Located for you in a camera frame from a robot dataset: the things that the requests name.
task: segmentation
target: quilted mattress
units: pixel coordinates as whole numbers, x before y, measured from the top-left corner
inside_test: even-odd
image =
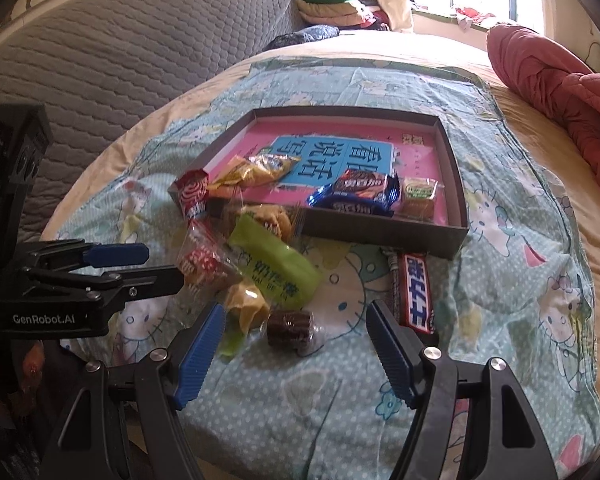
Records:
[[[8,37],[0,103],[43,102],[55,138],[20,239],[138,121],[303,25],[294,0],[72,0]]]

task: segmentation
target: candy wrapper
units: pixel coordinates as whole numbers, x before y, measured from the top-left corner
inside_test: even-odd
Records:
[[[300,309],[314,295],[322,275],[302,254],[250,215],[241,215],[228,239],[242,274],[271,304]]]
[[[187,223],[206,217],[209,177],[203,170],[187,170],[169,187],[173,201],[180,206]]]
[[[220,290],[240,282],[240,272],[232,264],[219,239],[199,222],[190,222],[177,267],[196,301],[209,301]]]
[[[396,214],[411,220],[433,222],[436,195],[442,185],[433,178],[405,178]]]
[[[392,216],[392,205],[400,198],[400,181],[373,171],[346,170],[332,184],[309,195],[311,207],[347,213]]]
[[[234,155],[208,189],[212,196],[228,198],[234,193],[235,187],[263,186],[280,180],[298,160],[295,156],[273,153],[261,153],[249,158]]]
[[[258,287],[247,280],[229,288],[223,305],[228,313],[238,318],[238,325],[243,334],[258,328],[269,317],[269,303]]]
[[[252,217],[276,238],[290,246],[298,240],[304,222],[304,208],[299,205],[244,205],[240,193],[237,193],[222,210],[222,232],[229,236],[242,215]]]
[[[272,347],[308,355],[320,349],[325,340],[324,330],[307,310],[277,310],[267,320],[267,342]]]
[[[232,285],[222,304],[227,317],[218,353],[230,360],[242,348],[249,331],[261,327],[267,320],[270,308],[258,287],[248,280]]]
[[[392,311],[396,321],[415,330],[427,346],[438,346],[440,336],[433,325],[433,305],[423,255],[383,250],[393,278]]]

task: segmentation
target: metal screw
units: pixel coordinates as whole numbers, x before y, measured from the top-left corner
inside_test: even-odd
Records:
[[[85,369],[89,373],[93,373],[93,372],[97,372],[98,370],[100,370],[101,366],[102,366],[102,363],[100,361],[89,361],[87,363],[87,365],[85,366]]]
[[[494,370],[497,370],[499,372],[503,371],[505,368],[507,367],[506,362],[504,361],[504,359],[500,359],[499,357],[494,357],[491,360],[491,368],[493,368]]]
[[[427,359],[435,361],[436,359],[440,359],[442,357],[442,352],[440,351],[440,348],[436,348],[435,346],[427,346],[424,349],[424,355]]]
[[[149,354],[151,361],[164,361],[167,358],[167,351],[164,348],[156,348]]]

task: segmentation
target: pink quilt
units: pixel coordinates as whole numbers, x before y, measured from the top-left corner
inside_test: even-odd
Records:
[[[600,186],[600,74],[555,41],[519,25],[492,27],[487,52],[505,85],[567,130]]]

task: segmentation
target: blue wrapper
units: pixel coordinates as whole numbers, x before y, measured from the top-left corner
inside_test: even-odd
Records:
[[[399,198],[398,176],[347,170],[332,184],[311,193],[307,203],[311,207],[390,217],[394,215],[392,205]]]

